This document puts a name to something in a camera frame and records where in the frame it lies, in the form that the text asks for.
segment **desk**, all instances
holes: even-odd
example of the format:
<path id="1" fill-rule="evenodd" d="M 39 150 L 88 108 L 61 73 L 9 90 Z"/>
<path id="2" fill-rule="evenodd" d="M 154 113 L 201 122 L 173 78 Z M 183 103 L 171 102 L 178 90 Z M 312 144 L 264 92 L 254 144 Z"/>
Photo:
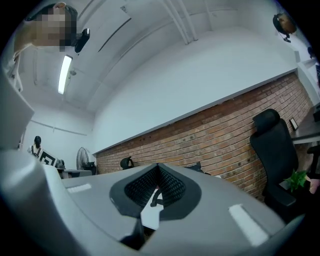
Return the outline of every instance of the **desk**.
<path id="1" fill-rule="evenodd" d="M 312 107 L 302 120 L 298 129 L 291 133 L 293 144 L 302 144 L 320 141 L 320 121 L 314 120 L 314 107 Z"/>

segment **chair headrest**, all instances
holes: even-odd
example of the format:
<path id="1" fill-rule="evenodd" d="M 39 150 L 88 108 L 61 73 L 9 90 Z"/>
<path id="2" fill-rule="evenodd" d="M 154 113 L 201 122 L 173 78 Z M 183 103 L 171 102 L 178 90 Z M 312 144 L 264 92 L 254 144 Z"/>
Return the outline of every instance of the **chair headrest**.
<path id="1" fill-rule="evenodd" d="M 261 135 L 266 131 L 270 130 L 274 127 L 277 123 L 279 123 L 280 115 L 274 109 L 267 109 L 262 111 L 260 114 L 257 114 L 253 121 L 256 126 L 256 133 Z"/>

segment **green plant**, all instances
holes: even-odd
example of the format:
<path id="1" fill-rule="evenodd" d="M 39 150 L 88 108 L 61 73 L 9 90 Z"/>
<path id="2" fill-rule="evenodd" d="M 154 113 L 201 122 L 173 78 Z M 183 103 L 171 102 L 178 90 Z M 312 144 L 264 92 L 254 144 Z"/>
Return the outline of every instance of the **green plant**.
<path id="1" fill-rule="evenodd" d="M 290 178 L 284 179 L 285 181 L 289 182 L 291 193 L 298 189 L 299 186 L 304 187 L 306 182 L 306 171 L 295 171 L 293 170 L 292 175 Z"/>

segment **office chair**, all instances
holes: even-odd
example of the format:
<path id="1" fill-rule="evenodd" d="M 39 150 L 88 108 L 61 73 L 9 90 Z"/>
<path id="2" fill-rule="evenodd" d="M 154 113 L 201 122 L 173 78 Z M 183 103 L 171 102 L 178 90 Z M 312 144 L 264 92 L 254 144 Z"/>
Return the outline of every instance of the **office chair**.
<path id="1" fill-rule="evenodd" d="M 260 158 L 267 176 L 267 184 L 263 191 L 265 203 L 277 212 L 286 222 L 292 220 L 301 210 L 297 198 L 279 186 L 284 179 L 291 176 L 293 170 L 299 166 L 296 149 L 291 140 L 286 122 L 274 109 L 267 109 L 253 118 L 256 132 L 250 137 L 250 142 Z M 311 147 L 307 151 L 313 154 L 318 162 L 319 146 Z M 311 174 L 316 170 L 312 165 Z"/>

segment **ceiling light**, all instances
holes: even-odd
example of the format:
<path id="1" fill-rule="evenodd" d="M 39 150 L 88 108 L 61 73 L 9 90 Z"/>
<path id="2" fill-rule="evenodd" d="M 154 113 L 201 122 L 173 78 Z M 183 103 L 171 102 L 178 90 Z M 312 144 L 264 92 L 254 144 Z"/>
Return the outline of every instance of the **ceiling light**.
<path id="1" fill-rule="evenodd" d="M 66 80 L 67 80 L 68 70 L 69 70 L 71 61 L 72 61 L 72 57 L 68 55 L 64 56 L 61 71 L 60 71 L 59 85 L 58 85 L 58 93 L 60 94 L 65 93 Z"/>

